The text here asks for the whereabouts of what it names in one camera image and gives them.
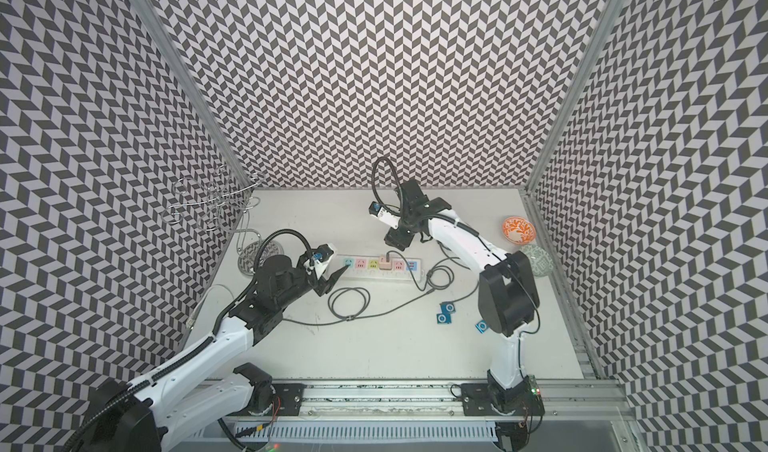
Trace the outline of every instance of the orange patterned bowl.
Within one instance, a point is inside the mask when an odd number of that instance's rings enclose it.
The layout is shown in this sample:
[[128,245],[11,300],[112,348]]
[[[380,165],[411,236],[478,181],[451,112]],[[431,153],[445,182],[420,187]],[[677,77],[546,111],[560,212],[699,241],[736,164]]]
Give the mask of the orange patterned bowl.
[[526,245],[536,238],[536,229],[523,217],[510,217],[502,225],[504,236],[516,245]]

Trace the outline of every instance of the white table surface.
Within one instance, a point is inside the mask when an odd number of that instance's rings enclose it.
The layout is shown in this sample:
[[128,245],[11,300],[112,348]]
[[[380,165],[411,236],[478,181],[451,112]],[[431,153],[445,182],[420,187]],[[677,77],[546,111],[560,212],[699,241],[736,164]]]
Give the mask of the white table surface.
[[[428,197],[443,197],[459,216],[482,236],[508,251],[512,243],[504,239],[502,223],[506,217],[525,216],[523,203],[514,189],[441,189],[425,190]],[[368,214],[373,200],[371,191],[257,191],[261,204],[250,211],[248,227],[265,237],[280,228],[302,233],[313,247],[333,243],[340,255],[381,255],[390,247],[384,244],[387,226]],[[396,203],[392,191],[381,191],[389,203]],[[245,226],[245,218],[240,223]],[[296,261],[303,252],[298,239],[283,235],[276,239],[285,253]],[[246,243],[254,241],[247,235]],[[437,243],[418,243],[406,250],[407,257],[417,257],[429,268],[443,258]],[[495,337],[493,332],[479,333],[475,324],[481,320],[477,293],[456,304],[452,323],[438,324],[439,303],[469,293],[477,276],[454,266],[456,281],[447,290],[436,291],[385,317],[339,323],[328,327],[307,327],[282,322],[262,342],[220,368],[213,378],[220,378],[245,362],[253,362],[274,378],[389,378],[389,379],[480,379],[490,367]],[[226,285],[235,295],[250,277],[237,268],[236,241],[225,252],[213,284]],[[372,299],[366,313],[379,313],[416,297],[413,284],[388,281],[345,280],[342,286],[363,286]],[[524,347],[526,372],[537,378],[578,378],[581,373],[571,339],[565,328],[552,284],[548,278],[536,279],[541,300],[541,331],[527,336]],[[213,289],[205,303],[187,346],[205,335],[218,312],[232,300],[221,287]],[[350,292],[337,302],[340,313],[357,311],[362,299]],[[326,298],[314,291],[292,303],[284,313],[304,322],[330,322]]]

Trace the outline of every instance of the ventilation grille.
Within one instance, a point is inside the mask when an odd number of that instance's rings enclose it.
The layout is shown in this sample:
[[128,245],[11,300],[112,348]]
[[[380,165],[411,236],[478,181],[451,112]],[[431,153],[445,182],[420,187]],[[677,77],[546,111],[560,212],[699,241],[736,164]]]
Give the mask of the ventilation grille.
[[[252,428],[256,422],[238,421],[236,431]],[[392,442],[493,442],[493,423],[484,420],[446,422],[326,422],[295,424],[278,422],[270,438],[282,442],[312,442],[314,444],[375,444]],[[242,441],[266,441],[270,428],[265,428]]]

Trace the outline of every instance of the robotic arm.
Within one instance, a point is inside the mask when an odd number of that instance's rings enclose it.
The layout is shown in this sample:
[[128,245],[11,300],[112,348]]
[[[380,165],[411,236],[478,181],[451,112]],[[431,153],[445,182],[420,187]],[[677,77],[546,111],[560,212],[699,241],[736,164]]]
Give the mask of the robotic arm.
[[243,364],[219,384],[188,396],[221,364],[260,342],[304,293],[330,292],[346,267],[323,277],[335,250],[312,249],[298,232],[282,230],[264,240],[255,263],[277,235],[292,234],[306,246],[295,267],[285,255],[268,257],[240,296],[216,319],[214,330],[165,364],[126,384],[108,380],[89,396],[85,420],[64,452],[161,452],[237,410],[264,414],[273,407],[272,377]]
[[539,305],[528,257],[522,252],[508,254],[486,241],[445,200],[429,200],[416,180],[403,182],[395,192],[401,204],[399,214],[377,201],[369,207],[371,215],[390,226],[384,238],[387,245],[404,251],[415,235],[428,234],[478,274],[478,309],[498,341],[488,371],[488,391],[496,410],[511,413],[531,388],[522,373],[518,350],[521,333],[533,321]]

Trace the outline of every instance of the chevron patterned wall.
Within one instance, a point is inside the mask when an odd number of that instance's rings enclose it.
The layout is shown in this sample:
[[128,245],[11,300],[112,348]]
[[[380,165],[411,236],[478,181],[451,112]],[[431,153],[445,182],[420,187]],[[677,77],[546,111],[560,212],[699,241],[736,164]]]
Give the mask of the chevron patterned wall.
[[768,0],[629,0],[535,191],[655,450],[768,450]]
[[606,0],[151,0],[247,170],[524,185]]
[[125,0],[0,9],[0,450],[52,450],[172,354],[226,238],[160,213],[221,159]]

